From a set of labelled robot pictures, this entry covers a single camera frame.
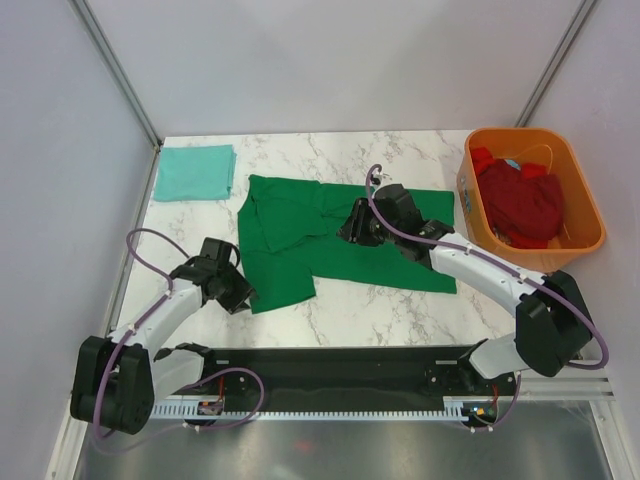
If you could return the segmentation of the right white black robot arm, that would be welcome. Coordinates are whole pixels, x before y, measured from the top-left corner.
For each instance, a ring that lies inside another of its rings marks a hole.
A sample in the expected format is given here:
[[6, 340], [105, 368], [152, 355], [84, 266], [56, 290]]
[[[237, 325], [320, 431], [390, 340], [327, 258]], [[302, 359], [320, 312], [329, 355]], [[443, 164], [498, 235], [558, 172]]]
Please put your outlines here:
[[519, 370], [553, 377], [594, 337], [570, 275], [528, 270], [486, 252], [452, 226], [425, 219], [400, 184], [357, 199], [337, 235], [363, 247], [392, 244], [408, 260], [461, 281], [513, 316], [513, 333], [481, 341], [464, 355], [457, 377], [469, 393], [481, 393], [494, 378]]

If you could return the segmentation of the green t shirt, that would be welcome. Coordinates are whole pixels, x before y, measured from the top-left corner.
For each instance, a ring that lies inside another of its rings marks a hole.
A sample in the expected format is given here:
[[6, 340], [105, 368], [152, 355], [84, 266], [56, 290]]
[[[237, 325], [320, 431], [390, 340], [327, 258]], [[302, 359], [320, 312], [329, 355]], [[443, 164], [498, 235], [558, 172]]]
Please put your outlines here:
[[390, 244], [367, 248], [338, 237], [364, 195], [362, 185], [250, 176], [238, 212], [238, 237], [244, 275], [256, 291], [253, 313], [315, 297], [315, 278], [456, 293], [452, 277], [405, 259]]

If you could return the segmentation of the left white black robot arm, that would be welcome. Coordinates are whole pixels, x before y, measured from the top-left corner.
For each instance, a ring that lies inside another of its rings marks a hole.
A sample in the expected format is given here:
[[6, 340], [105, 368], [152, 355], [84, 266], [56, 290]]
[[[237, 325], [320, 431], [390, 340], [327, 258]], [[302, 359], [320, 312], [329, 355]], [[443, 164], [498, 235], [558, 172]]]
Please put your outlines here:
[[157, 401], [186, 386], [198, 393], [215, 389], [220, 371], [205, 360], [202, 348], [167, 349], [164, 344], [209, 302], [229, 314], [248, 309], [255, 290], [239, 263], [235, 245], [207, 237], [199, 254], [169, 273], [166, 290], [137, 319], [106, 337], [85, 339], [77, 356], [71, 416], [136, 434]]

